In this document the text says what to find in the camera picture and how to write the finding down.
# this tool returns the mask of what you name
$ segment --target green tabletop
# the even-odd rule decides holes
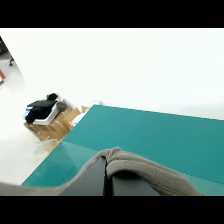
[[[185,174],[207,194],[224,194],[224,121],[100,105],[23,185],[61,185],[98,151],[115,146]]]

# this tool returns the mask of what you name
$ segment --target white background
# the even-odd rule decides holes
[[[74,104],[102,100],[224,118],[223,29],[0,29],[0,35],[30,97],[59,92]]]

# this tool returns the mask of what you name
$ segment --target gray fabric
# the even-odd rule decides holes
[[[15,196],[56,196],[61,194],[72,183],[89,169],[99,158],[107,160],[107,175],[112,177],[116,172],[127,170],[134,172],[148,181],[161,195],[201,196],[180,173],[163,167],[143,157],[122,151],[120,148],[100,151],[89,160],[79,173],[68,183],[56,188],[28,188],[0,183],[0,195]]]

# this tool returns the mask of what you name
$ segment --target pile of items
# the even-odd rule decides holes
[[[68,107],[63,99],[50,94],[26,108],[24,118],[28,128],[41,141],[56,139],[57,144],[74,128],[88,111],[88,107]]]

